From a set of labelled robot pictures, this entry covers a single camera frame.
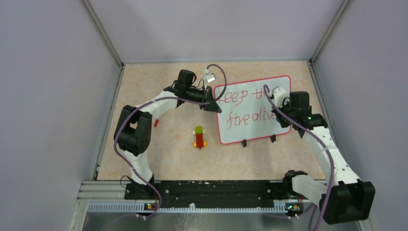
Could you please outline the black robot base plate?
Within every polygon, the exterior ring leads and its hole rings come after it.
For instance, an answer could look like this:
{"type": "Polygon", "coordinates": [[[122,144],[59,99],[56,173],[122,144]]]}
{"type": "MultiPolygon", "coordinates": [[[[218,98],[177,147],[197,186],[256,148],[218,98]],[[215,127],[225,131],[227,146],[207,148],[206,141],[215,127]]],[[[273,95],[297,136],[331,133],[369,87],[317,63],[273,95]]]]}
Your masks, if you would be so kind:
{"type": "Polygon", "coordinates": [[[161,208],[272,208],[277,202],[305,200],[281,180],[162,180],[128,183],[126,200],[160,202],[161,208]]]}

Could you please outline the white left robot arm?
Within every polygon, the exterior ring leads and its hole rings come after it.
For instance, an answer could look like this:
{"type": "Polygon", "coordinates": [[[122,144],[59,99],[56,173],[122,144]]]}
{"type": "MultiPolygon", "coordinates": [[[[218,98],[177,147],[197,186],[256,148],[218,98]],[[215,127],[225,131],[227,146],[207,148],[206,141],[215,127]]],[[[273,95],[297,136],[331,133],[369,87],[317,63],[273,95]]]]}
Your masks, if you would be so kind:
{"type": "Polygon", "coordinates": [[[221,113],[217,98],[213,96],[209,83],[216,79],[209,69],[201,79],[202,86],[195,86],[197,76],[189,70],[180,70],[178,78],[159,95],[137,105],[123,107],[114,133],[115,152],[130,166],[132,184],[143,199],[152,197],[153,173],[147,160],[147,150],[151,143],[153,123],[164,113],[176,109],[183,103],[192,103],[201,110],[221,113]]]}

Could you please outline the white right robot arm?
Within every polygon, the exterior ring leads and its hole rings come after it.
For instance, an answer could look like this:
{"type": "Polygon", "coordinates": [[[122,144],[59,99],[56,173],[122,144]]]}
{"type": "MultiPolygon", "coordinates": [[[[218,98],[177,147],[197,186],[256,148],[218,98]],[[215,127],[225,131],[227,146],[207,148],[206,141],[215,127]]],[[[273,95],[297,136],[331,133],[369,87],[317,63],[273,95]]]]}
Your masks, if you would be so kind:
{"type": "Polygon", "coordinates": [[[268,95],[272,112],[282,128],[292,127],[314,152],[327,183],[291,171],[282,185],[288,198],[302,195],[311,201],[320,216],[317,223],[338,224],[367,220],[375,196],[374,185],[363,181],[345,161],[321,114],[314,114],[306,91],[287,92],[281,87],[268,95]]]}

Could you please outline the pink framed whiteboard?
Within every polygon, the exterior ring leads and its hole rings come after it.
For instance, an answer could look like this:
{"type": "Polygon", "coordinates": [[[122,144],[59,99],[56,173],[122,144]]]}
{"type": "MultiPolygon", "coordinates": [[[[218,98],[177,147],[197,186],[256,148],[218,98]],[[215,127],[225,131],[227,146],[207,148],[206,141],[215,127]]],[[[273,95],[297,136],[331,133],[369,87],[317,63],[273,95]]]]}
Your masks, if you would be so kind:
{"type": "Polygon", "coordinates": [[[281,135],[290,132],[282,128],[272,113],[272,105],[264,94],[263,86],[270,90],[279,87],[291,91],[289,76],[268,77],[230,83],[217,101],[222,112],[217,114],[219,140],[222,144],[242,142],[281,135]]]}

